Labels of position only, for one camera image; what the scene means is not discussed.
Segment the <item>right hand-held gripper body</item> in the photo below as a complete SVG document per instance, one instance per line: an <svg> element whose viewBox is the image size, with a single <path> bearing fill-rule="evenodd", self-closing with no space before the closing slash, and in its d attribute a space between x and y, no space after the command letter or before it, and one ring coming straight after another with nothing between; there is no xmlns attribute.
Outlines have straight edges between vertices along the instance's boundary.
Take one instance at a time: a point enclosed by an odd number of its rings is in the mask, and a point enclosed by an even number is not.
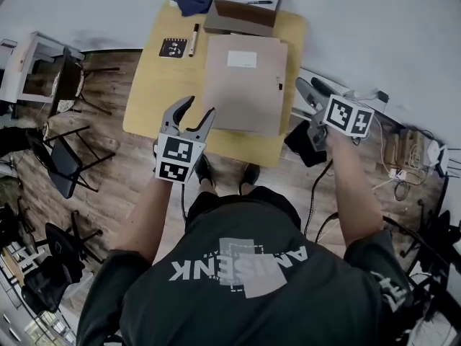
<svg viewBox="0 0 461 346"><path fill-rule="evenodd" d="M336 94L320 96L316 107L320 109L312 116L307 131L315 151L326 149L329 128L351 138L366 138L375 115L371 107Z"/></svg>

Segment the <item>beige folder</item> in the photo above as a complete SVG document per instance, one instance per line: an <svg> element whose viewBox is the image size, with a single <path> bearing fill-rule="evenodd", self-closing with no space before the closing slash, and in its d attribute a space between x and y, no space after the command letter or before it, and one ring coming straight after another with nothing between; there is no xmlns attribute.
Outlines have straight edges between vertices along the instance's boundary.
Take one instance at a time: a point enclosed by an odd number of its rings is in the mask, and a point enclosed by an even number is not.
<svg viewBox="0 0 461 346"><path fill-rule="evenodd" d="M275 37L209 37L202 105L215 109L215 129L279 135L287 52Z"/></svg>

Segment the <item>brown open box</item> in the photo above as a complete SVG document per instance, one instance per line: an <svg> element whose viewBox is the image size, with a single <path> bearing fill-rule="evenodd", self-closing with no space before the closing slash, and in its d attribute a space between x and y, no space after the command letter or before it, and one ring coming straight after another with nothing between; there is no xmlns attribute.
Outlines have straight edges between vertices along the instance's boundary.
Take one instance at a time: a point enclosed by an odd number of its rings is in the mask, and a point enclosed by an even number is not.
<svg viewBox="0 0 461 346"><path fill-rule="evenodd" d="M273 4L247 5L246 1L257 0L214 0L218 14L224 17L245 20L273 27L282 0L272 0Z"/></svg>

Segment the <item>person's black left shoe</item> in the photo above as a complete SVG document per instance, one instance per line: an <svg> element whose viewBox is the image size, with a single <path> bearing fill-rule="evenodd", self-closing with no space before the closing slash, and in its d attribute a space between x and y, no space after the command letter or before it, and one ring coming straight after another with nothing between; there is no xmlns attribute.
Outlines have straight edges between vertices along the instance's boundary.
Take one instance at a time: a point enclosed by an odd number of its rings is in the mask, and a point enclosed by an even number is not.
<svg viewBox="0 0 461 346"><path fill-rule="evenodd" d="M195 167L195 174L197 175L200 187L203 190L214 192L215 183L212 178L212 170L206 155L201 155L200 160Z"/></svg>

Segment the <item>black flat pad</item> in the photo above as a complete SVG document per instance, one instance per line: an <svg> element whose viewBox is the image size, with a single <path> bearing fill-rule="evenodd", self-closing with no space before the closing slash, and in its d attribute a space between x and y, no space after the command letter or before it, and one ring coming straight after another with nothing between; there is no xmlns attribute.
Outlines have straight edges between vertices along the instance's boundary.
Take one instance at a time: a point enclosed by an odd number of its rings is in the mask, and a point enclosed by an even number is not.
<svg viewBox="0 0 461 346"><path fill-rule="evenodd" d="M293 153L302 159L306 167L314 167L326 162L327 153L325 151L315 151L308 137L309 126L310 123L307 120L302 121L288 134L284 142Z"/></svg>

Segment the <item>cardboard boxes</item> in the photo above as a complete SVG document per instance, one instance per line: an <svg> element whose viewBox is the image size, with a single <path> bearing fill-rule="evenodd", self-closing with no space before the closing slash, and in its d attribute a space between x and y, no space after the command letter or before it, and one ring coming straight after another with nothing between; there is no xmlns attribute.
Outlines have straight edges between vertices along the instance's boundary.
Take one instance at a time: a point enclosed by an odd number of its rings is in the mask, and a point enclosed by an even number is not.
<svg viewBox="0 0 461 346"><path fill-rule="evenodd" d="M399 169L422 168L425 138L419 130L411 129L388 134L384 151L385 165Z"/></svg>

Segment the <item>small black notebook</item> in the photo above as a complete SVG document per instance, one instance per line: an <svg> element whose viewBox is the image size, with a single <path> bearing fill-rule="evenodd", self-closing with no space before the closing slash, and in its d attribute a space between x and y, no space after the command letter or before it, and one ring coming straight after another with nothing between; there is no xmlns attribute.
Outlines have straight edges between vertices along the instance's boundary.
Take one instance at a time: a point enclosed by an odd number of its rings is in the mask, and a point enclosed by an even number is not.
<svg viewBox="0 0 461 346"><path fill-rule="evenodd" d="M162 58L182 58L187 49L188 39L164 38L158 56Z"/></svg>

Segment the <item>person's black shorts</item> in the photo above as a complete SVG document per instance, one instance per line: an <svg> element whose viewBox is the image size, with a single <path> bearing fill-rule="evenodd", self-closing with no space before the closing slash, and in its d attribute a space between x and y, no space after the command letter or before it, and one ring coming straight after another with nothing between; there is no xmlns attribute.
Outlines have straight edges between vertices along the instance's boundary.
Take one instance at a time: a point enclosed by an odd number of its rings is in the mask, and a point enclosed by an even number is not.
<svg viewBox="0 0 461 346"><path fill-rule="evenodd" d="M189 208L185 227L190 226L200 214L210 212L224 205L236 203L256 203L276 208L285 213L298 230L301 228L301 219L291 202L283 195L263 186L256 186L247 195L226 195L220 197L211 192L200 192Z"/></svg>

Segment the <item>grey flat box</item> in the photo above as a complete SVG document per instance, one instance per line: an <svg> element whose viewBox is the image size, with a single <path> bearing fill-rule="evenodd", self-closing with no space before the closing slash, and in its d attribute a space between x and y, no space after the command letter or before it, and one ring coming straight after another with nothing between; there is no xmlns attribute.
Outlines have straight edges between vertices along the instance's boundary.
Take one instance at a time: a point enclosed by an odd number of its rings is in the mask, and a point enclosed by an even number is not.
<svg viewBox="0 0 461 346"><path fill-rule="evenodd" d="M218 14L215 2L210 5L203 24L203 30L210 34L239 34L272 37L273 28L241 19L224 17Z"/></svg>

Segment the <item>black chair with patterned cushion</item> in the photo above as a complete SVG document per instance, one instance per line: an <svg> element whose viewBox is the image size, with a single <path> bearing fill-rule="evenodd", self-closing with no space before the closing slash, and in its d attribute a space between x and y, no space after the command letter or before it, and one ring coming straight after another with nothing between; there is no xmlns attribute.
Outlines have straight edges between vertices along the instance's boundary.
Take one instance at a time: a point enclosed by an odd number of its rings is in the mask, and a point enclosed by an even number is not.
<svg viewBox="0 0 461 346"><path fill-rule="evenodd" d="M48 117L56 116L61 101L72 101L73 103L82 102L83 104L98 110L106 115L112 113L95 104L88 102L83 94L83 87L88 76L100 72L119 71L119 67L94 68L85 70L84 67L71 55L69 47L63 49L63 61L61 69L55 77L51 93L51 108Z"/></svg>

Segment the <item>dark blue cloth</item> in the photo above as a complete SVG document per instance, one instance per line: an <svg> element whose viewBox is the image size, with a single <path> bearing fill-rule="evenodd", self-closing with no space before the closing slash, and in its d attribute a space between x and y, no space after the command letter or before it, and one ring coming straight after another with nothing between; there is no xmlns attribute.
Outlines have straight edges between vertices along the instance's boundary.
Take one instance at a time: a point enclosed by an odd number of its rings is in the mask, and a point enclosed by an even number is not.
<svg viewBox="0 0 461 346"><path fill-rule="evenodd" d="M183 17L191 17L197 14L207 14L213 0L170 0L181 11Z"/></svg>

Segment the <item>black folding chair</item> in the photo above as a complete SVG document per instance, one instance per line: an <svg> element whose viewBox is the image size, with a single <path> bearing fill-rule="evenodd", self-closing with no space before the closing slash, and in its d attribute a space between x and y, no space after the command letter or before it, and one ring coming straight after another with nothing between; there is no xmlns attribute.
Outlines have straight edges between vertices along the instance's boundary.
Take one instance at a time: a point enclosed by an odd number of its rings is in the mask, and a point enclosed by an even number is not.
<svg viewBox="0 0 461 346"><path fill-rule="evenodd" d="M91 169L116 155L115 152L111 152L104 157L98 156L81 136L81 132L88 129L90 129L89 125L46 139L39 138L36 131L27 130L25 132L33 154L48 171L51 182L65 199L70 199L73 196L77 185L92 192L99 192L97 188L91 187L81 174L87 169ZM66 136L70 135L76 135L96 158L96 161L84 165L81 158L66 140Z"/></svg>

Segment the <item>black office chair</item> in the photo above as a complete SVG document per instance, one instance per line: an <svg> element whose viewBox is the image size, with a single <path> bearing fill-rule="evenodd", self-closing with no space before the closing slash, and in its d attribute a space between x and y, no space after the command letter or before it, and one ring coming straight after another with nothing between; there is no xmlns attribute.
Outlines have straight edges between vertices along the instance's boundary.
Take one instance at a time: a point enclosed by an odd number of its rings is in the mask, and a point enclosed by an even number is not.
<svg viewBox="0 0 461 346"><path fill-rule="evenodd" d="M407 249L400 251L405 259L414 253L414 258L406 270L412 281L417 277L447 276L449 265L461 261L453 245L461 239L461 223L458 227L450 224L451 214L448 210L435 216L431 211L427 217L421 209L420 226L417 231L402 227L398 233L410 237L412 242Z"/></svg>
<svg viewBox="0 0 461 346"><path fill-rule="evenodd" d="M97 229L82 238L77 226L77 210L71 213L71 226L62 229L53 223L45 224L45 239L36 243L46 245L50 254L24 277L21 287L23 301L39 316L44 312L55 313L68 286L77 284L83 277L84 261L91 257L99 264L103 260L87 247L86 242L103 231Z"/></svg>

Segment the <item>person's dark printed t-shirt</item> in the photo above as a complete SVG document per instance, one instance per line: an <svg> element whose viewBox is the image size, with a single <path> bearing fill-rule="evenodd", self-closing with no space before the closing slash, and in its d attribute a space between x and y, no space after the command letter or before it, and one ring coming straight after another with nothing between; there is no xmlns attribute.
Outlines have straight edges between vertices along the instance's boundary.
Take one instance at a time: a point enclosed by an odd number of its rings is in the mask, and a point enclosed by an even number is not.
<svg viewBox="0 0 461 346"><path fill-rule="evenodd" d="M380 231L343 257L288 215L232 203L198 216L156 264L114 250L81 313L78 346L385 346L408 281Z"/></svg>

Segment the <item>black bag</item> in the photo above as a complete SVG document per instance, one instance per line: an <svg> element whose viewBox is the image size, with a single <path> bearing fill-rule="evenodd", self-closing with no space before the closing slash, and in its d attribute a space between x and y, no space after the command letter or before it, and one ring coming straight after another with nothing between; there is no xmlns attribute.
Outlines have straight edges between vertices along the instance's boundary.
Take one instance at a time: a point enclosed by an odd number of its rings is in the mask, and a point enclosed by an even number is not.
<svg viewBox="0 0 461 346"><path fill-rule="evenodd" d="M29 128L5 127L0 129L0 158L11 152L24 151L30 148L27 140Z"/></svg>

